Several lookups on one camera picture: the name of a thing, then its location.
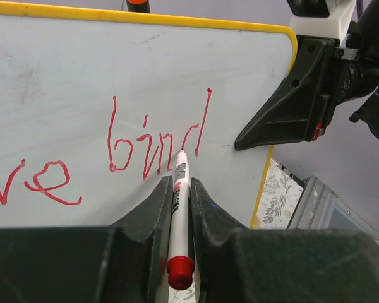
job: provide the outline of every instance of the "marker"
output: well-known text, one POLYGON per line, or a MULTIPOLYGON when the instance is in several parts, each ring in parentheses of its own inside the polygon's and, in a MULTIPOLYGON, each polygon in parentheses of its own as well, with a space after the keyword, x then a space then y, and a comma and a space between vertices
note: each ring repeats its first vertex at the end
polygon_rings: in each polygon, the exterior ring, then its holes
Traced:
POLYGON ((195 270, 191 219, 191 177, 187 154, 177 155, 171 211, 169 254, 167 259, 169 285, 184 290, 192 284, 195 270))

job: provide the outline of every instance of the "whiteboard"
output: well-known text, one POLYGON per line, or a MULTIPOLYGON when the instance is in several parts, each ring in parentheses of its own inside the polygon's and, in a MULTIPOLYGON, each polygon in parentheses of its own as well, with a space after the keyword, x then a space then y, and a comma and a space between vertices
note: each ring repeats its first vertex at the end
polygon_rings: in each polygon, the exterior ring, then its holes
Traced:
POLYGON ((0 15, 0 227, 113 223, 174 172, 183 141, 191 176, 249 225, 269 148, 233 144, 286 76, 292 32, 62 12, 0 15))

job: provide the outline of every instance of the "handwritten word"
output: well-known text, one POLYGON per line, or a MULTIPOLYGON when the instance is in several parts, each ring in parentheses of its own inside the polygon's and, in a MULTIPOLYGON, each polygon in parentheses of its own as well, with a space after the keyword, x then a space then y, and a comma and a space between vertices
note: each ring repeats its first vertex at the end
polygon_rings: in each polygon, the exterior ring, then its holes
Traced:
MULTIPOLYGON (((205 126, 205 122, 206 122, 206 118, 207 118, 207 114, 208 114, 210 97, 212 96, 212 90, 210 88, 208 88, 207 92, 208 92, 207 102, 205 104, 205 110, 203 112, 202 124, 201 124, 201 128, 198 132, 198 141, 197 141, 196 148, 195 148, 195 156, 196 157, 199 154, 202 132, 203 132, 203 128, 205 126)), ((112 144, 111 144, 112 128, 114 126, 115 115, 117 112, 117 98, 116 98, 116 96, 114 96, 113 99, 114 99, 114 106, 113 106, 113 110, 112 110, 112 114, 111 114, 111 120, 109 122, 108 137, 107 137, 107 148, 108 148, 108 156, 109 156, 109 171, 110 172, 120 172, 120 171, 126 170, 129 167, 129 164, 131 162, 131 157, 132 157, 133 152, 134 152, 134 145, 133 145, 131 140, 126 139, 126 138, 120 138, 120 139, 117 139, 115 141, 114 146, 113 146, 113 150, 117 150, 119 143, 125 143, 126 145, 129 145, 129 156, 125 162, 125 165, 123 167, 117 167, 117 165, 114 163, 114 155, 112 154, 112 144)), ((148 115, 145 115, 145 120, 143 122, 143 128, 146 128, 147 122, 148 122, 148 115)), ((187 132, 184 135, 184 139, 183 139, 183 142, 181 144, 181 149, 185 148, 185 143, 186 143, 187 137, 190 134, 190 132, 193 129, 196 129, 198 127, 199 127, 199 123, 191 125, 188 128, 187 132)), ((159 166, 157 169, 157 175, 160 175, 160 173, 162 171, 162 156, 163 156, 163 149, 164 149, 164 140, 167 138, 170 138, 169 158, 168 158, 167 168, 166 168, 167 172, 171 171, 170 165, 171 165, 172 146, 173 146, 173 135, 172 134, 167 133, 167 134, 163 135, 162 133, 159 133, 159 138, 160 138, 160 154, 159 154, 159 166)), ((145 139, 148 140, 148 147, 147 147, 147 152, 145 155, 144 166, 143 166, 143 175, 142 175, 143 180, 146 180, 146 178, 150 172, 150 169, 152 168, 153 162, 156 158, 157 152, 159 151, 159 146, 156 146, 156 149, 155 149, 153 155, 151 156, 151 160, 149 163, 148 162, 149 154, 150 154, 150 151, 152 150, 152 143, 153 143, 152 135, 151 134, 144 134, 140 137, 137 137, 136 141, 142 142, 142 141, 145 141, 145 139)))
MULTIPOLYGON (((15 178, 15 175, 22 169, 24 168, 26 165, 26 161, 25 159, 21 160, 21 164, 19 164, 19 166, 17 166, 9 175, 8 179, 7 179, 7 183, 4 187, 4 191, 3 193, 1 192, 0 190, 0 203, 2 205, 6 205, 7 204, 7 197, 8 197, 8 193, 10 192, 10 188, 11 188, 11 184, 13 183, 13 180, 15 178)), ((35 187, 32 187, 31 185, 29 185, 29 183, 27 181, 24 182, 24 186, 29 189, 30 191, 35 191, 35 192, 40 192, 42 194, 44 194, 45 196, 47 196, 48 198, 56 201, 56 202, 59 202, 61 204, 64 204, 64 205, 78 205, 81 203, 81 201, 83 201, 83 198, 82 197, 79 197, 78 198, 78 201, 77 202, 67 202, 63 199, 60 199, 58 197, 55 197, 54 195, 52 195, 49 191, 53 191, 54 189, 58 189, 60 187, 63 187, 65 185, 67 185, 69 182, 70 182, 70 174, 69 174, 69 171, 68 171, 68 168, 66 166, 66 164, 64 164, 64 162, 62 161, 50 161, 50 162, 47 162, 45 165, 44 165, 44 168, 36 173, 33 177, 32 177, 32 180, 33 180, 33 183, 35 184, 36 188, 35 187), (59 185, 56 185, 56 186, 52 186, 52 187, 43 187, 41 185, 41 183, 39 182, 39 179, 38 177, 41 176, 41 175, 44 175, 49 166, 50 165, 60 165, 63 169, 63 173, 64 173, 64 177, 65 177, 65 181, 59 185)))

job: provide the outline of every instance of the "marker barrel label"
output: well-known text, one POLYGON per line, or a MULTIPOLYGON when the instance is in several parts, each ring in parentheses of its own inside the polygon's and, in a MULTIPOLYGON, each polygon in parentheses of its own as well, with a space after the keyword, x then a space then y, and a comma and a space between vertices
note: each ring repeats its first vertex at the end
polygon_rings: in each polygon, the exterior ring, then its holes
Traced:
POLYGON ((186 154, 177 156, 174 175, 174 193, 170 228, 168 260, 175 256, 188 256, 194 260, 194 243, 191 217, 191 178, 186 154))

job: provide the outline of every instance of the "patterned cloth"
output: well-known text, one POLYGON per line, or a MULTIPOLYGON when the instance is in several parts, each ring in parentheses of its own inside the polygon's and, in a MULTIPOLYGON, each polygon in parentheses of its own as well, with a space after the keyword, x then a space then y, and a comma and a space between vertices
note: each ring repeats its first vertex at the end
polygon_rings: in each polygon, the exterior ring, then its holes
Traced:
POLYGON ((254 229, 286 229, 303 188, 271 159, 254 229))
POLYGON ((196 303, 195 296, 195 283, 192 278, 192 285, 187 290, 175 290, 170 287, 169 291, 169 303, 196 303))

